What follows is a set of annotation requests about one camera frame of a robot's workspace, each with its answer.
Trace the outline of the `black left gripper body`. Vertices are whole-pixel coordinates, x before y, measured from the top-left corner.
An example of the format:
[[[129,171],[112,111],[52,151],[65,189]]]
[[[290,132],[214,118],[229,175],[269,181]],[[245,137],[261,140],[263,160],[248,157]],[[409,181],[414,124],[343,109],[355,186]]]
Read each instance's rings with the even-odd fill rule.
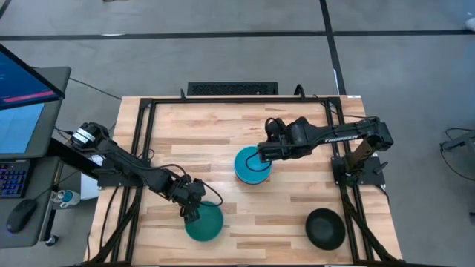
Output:
[[[177,203],[180,207],[197,208],[202,197],[196,199],[190,194],[189,186],[193,180],[190,176],[174,180],[164,191],[166,199]]]

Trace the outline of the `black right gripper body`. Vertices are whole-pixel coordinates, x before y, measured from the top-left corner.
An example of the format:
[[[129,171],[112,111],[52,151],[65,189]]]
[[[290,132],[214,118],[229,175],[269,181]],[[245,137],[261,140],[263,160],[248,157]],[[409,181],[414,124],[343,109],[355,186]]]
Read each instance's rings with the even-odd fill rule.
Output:
[[[315,147],[312,144],[313,134],[308,120],[301,116],[287,126],[286,139],[289,145],[290,156],[309,156]]]

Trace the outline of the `dark teal bowl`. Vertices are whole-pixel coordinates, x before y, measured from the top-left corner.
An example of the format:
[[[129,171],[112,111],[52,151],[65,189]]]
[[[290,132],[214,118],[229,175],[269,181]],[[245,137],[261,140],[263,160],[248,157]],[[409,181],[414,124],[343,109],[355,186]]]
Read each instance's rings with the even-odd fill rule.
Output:
[[[223,212],[213,202],[205,201],[197,209],[200,218],[186,223],[186,233],[195,241],[208,242],[216,238],[223,229]]]

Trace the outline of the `blue bowl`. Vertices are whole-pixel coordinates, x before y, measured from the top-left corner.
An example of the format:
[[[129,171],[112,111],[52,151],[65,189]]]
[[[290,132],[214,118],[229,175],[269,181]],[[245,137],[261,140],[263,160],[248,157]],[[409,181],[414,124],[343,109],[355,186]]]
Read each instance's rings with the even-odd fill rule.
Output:
[[[267,180],[272,170],[271,162],[261,162],[256,146],[243,148],[234,161],[238,179],[249,185],[257,185]]]

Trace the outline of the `black bowl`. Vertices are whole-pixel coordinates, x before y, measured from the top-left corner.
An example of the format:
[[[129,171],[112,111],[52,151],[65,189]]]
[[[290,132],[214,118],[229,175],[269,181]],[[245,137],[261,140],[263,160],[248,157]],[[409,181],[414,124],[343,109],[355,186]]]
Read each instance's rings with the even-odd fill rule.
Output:
[[[305,232],[314,246],[325,251],[339,248],[346,236],[343,220],[328,208],[315,209],[307,216]]]

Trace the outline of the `white and blue bottle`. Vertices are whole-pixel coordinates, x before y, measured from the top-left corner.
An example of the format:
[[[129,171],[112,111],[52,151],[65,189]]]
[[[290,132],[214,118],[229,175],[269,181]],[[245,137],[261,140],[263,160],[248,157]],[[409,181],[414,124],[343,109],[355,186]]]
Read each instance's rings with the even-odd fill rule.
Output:
[[[80,194],[72,190],[60,190],[53,192],[50,200],[53,203],[59,204],[60,208],[67,208],[79,204]]]

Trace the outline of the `black cart support beam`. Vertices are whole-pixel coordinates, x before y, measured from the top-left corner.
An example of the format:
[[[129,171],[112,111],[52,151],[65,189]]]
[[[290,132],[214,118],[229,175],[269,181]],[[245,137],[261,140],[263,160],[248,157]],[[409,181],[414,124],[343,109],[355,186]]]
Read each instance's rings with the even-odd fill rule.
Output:
[[[93,179],[99,178],[94,173],[96,169],[100,168],[99,165],[54,138],[50,139],[46,155],[57,156],[64,163],[78,169],[89,177]]]

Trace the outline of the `grey computer cart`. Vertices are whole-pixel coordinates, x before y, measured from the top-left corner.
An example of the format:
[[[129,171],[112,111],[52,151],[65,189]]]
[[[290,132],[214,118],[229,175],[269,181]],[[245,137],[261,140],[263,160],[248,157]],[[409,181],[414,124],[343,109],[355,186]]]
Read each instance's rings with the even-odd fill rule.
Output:
[[[9,214],[22,199],[0,199],[0,248],[30,247],[38,241],[48,241],[52,228],[52,223],[48,220],[53,207],[50,195],[56,186],[55,178],[61,175],[61,171],[62,163],[58,157],[37,161],[24,197],[35,199],[37,208],[25,227],[17,234],[8,232],[6,224]]]

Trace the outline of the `black computer mouse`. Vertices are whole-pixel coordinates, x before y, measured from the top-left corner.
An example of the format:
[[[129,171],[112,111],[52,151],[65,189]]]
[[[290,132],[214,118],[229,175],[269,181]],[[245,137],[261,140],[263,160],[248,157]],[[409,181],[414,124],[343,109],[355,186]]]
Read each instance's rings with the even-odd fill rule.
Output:
[[[23,199],[9,214],[6,229],[12,234],[18,234],[27,225],[37,208],[37,202]]]

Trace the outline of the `backlit black keyboard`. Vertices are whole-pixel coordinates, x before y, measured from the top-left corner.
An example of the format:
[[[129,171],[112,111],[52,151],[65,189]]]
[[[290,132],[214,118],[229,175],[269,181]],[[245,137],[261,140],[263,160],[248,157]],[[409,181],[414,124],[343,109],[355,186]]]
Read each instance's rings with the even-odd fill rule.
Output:
[[[30,160],[0,161],[0,198],[23,198],[33,167]]]

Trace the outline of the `grey cased blue display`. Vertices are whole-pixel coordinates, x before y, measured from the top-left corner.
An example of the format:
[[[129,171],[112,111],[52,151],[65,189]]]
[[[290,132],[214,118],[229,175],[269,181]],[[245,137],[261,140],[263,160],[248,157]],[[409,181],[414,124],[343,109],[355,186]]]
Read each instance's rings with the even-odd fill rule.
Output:
[[[43,157],[62,100],[0,110],[0,159]]]

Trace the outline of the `black framed computer monitor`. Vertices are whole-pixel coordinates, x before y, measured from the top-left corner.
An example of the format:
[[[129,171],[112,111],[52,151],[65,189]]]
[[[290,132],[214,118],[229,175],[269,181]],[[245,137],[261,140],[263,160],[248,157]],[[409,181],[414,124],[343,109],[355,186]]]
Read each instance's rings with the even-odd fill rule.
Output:
[[[64,98],[57,86],[0,44],[0,110]]]

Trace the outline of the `black metal table frame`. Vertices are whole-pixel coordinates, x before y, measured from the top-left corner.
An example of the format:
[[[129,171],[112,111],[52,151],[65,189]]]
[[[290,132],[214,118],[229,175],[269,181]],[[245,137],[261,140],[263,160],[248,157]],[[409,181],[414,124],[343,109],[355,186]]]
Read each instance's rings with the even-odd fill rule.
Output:
[[[151,155],[153,165],[172,164],[174,171],[209,185],[206,199],[217,201],[224,227],[209,242],[185,232],[179,208],[155,193],[139,192],[138,220],[131,262],[135,266],[232,266],[350,264],[365,257],[360,231],[334,251],[316,248],[305,235],[306,216],[317,208],[341,214],[341,192],[330,160],[358,146],[358,140],[318,146],[300,159],[274,162],[267,181],[241,182],[234,172],[240,149],[266,138],[264,122],[305,117],[317,126],[341,125],[342,119],[308,96],[192,96],[143,99],[125,97],[114,131],[126,150]]]

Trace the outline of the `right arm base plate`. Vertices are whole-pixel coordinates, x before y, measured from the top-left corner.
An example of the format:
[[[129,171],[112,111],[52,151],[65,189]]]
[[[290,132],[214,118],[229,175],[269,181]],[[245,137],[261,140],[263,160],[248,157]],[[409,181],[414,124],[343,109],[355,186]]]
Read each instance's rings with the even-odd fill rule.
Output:
[[[332,172],[337,185],[354,187],[355,185],[383,185],[385,184],[383,169],[388,162],[381,163],[379,158],[371,156],[364,163],[349,168],[343,157],[331,159]]]

